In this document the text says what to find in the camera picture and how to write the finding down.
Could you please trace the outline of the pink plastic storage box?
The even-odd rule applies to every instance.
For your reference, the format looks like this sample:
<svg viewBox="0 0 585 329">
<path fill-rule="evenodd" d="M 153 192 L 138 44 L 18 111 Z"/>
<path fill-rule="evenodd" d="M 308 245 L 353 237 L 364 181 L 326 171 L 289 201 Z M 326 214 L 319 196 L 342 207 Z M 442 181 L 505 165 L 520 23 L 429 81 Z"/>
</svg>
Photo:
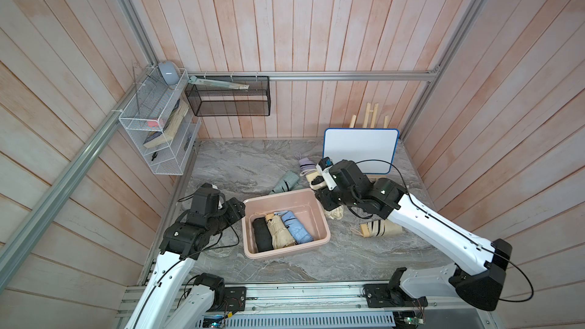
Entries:
<svg viewBox="0 0 585 329">
<path fill-rule="evenodd" d="M 323 208 L 310 189 L 251 198 L 244 204 L 244 249 L 252 260 L 298 254 L 331 240 Z"/>
</svg>

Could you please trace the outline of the blue umbrella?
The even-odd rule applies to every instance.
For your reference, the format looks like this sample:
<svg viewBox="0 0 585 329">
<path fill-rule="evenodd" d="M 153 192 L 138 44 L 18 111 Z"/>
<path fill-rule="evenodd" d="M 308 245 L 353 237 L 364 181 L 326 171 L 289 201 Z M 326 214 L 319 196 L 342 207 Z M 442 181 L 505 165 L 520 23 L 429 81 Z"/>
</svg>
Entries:
<svg viewBox="0 0 585 329">
<path fill-rule="evenodd" d="M 313 242 L 314 238 L 309 234 L 304 225 L 291 211 L 282 211 L 277 213 L 280 216 L 283 225 L 287 228 L 297 245 Z"/>
</svg>

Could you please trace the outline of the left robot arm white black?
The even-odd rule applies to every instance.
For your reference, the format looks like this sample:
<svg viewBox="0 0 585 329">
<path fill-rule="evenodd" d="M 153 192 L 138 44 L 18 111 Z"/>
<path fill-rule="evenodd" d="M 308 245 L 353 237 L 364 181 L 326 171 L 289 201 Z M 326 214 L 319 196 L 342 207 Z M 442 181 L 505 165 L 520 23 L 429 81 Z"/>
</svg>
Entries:
<svg viewBox="0 0 585 329">
<path fill-rule="evenodd" d="M 192 328 L 208 311 L 223 311 L 227 319 L 230 305 L 239 310 L 245 302 L 225 291 L 222 277 L 202 273 L 187 278 L 202 253 L 222 248 L 210 240 L 221 239 L 245 217 L 244 202 L 226 199 L 208 183 L 181 201 L 190 201 L 190 208 L 165 230 L 151 278 L 127 328 Z"/>
</svg>

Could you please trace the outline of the beige umbrella black stripes small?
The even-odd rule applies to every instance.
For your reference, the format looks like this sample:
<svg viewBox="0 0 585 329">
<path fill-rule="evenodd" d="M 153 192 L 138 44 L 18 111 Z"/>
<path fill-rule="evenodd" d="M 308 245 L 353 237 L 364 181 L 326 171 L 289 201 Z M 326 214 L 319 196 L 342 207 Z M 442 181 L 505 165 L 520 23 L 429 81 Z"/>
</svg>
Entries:
<svg viewBox="0 0 585 329">
<path fill-rule="evenodd" d="M 323 176 L 321 175 L 321 173 L 314 169 L 310 172 L 308 172 L 306 175 L 306 180 L 309 183 L 309 187 L 312 190 L 320 190 L 323 187 L 327 187 L 327 183 L 325 182 Z"/>
</svg>

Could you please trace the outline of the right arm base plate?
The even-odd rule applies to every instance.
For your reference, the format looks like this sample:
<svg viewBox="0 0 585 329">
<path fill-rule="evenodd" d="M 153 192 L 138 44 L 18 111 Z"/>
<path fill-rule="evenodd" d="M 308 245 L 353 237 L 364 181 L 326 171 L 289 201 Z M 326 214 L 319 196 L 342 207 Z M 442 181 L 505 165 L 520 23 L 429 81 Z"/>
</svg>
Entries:
<svg viewBox="0 0 585 329">
<path fill-rule="evenodd" d="M 399 286 L 389 283 L 370 283 L 363 286 L 363 297 L 370 309 L 384 308 L 426 308 L 428 301 L 425 296 L 418 299 L 410 297 Z"/>
</svg>

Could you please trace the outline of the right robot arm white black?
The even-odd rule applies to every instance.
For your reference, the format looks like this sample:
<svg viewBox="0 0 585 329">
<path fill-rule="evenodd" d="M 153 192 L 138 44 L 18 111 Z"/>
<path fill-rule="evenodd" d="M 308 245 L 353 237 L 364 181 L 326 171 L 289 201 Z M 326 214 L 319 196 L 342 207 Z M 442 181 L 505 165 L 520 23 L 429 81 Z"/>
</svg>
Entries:
<svg viewBox="0 0 585 329">
<path fill-rule="evenodd" d="M 474 235 L 426 207 L 408 189 L 388 178 L 370 179 L 354 161 L 317 165 L 323 186 L 315 189 L 326 210 L 339 206 L 360 208 L 393 222 L 442 251 L 451 264 L 424 270 L 400 267 L 380 293 L 371 295 L 390 306 L 413 306 L 428 296 L 458 297 L 467 304 L 493 312 L 501 298 L 512 247 Z"/>
</svg>

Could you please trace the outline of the plain beige umbrella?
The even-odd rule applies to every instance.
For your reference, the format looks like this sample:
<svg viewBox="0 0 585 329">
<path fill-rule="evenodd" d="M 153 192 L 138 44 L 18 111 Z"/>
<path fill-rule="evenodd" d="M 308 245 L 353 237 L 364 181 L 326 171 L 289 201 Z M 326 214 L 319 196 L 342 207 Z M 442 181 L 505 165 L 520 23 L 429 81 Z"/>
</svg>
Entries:
<svg viewBox="0 0 585 329">
<path fill-rule="evenodd" d="M 296 245 L 296 240 L 292 237 L 280 216 L 273 213 L 267 214 L 265 222 L 271 234 L 273 249 L 289 248 Z"/>
</svg>

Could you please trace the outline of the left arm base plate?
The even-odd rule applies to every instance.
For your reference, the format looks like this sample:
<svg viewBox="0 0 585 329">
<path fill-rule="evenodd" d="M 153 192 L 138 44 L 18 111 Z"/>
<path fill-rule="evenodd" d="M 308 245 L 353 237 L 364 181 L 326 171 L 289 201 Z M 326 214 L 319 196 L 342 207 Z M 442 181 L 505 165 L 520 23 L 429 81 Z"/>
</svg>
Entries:
<svg viewBox="0 0 585 329">
<path fill-rule="evenodd" d="M 242 312 L 245 310 L 247 288 L 228 286 L 213 290 L 208 286 L 196 285 L 186 291 L 181 307 L 183 309 L 204 309 L 204 312 Z"/>
</svg>

